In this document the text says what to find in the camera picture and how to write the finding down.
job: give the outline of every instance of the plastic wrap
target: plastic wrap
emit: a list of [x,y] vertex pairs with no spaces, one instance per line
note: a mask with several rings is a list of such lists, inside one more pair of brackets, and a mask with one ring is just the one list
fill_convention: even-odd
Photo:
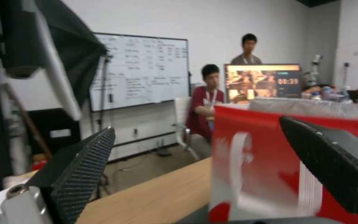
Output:
[[324,100],[256,98],[250,102],[249,110],[285,115],[358,119],[358,104]]

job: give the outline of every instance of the maroon t-shirt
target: maroon t-shirt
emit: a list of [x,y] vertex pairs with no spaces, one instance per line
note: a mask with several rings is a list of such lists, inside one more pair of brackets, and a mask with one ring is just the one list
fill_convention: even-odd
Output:
[[199,134],[207,139],[211,138],[211,130],[209,129],[208,121],[204,116],[198,115],[194,109],[198,106],[205,106],[210,108],[210,104],[222,104],[223,103],[223,92],[220,90],[216,91],[216,99],[213,102],[213,92],[209,93],[209,100],[204,86],[197,87],[191,98],[191,106],[189,115],[187,117],[186,126],[191,130],[192,134]]

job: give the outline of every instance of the chair leg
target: chair leg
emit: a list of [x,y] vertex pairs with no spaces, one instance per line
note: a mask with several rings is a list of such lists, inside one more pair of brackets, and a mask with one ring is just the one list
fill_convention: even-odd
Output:
[[188,150],[190,152],[190,154],[194,157],[195,161],[200,160],[199,155],[190,147],[186,147],[185,150]]

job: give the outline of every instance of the hand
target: hand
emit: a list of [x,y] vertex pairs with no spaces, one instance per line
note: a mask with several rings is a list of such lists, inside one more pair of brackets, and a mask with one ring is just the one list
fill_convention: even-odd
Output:
[[309,88],[309,89],[303,91],[303,93],[305,93],[305,94],[311,94],[311,93],[313,93],[313,92],[320,92],[320,91],[321,91],[321,88],[320,88],[320,87],[318,87],[318,86],[313,86],[313,87],[311,87],[311,88]]

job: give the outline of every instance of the black umbrella reflector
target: black umbrella reflector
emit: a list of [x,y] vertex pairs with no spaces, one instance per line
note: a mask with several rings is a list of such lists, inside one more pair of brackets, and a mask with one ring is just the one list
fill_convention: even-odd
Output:
[[99,58],[106,51],[92,31],[60,0],[34,0],[44,16],[81,107],[88,96]]

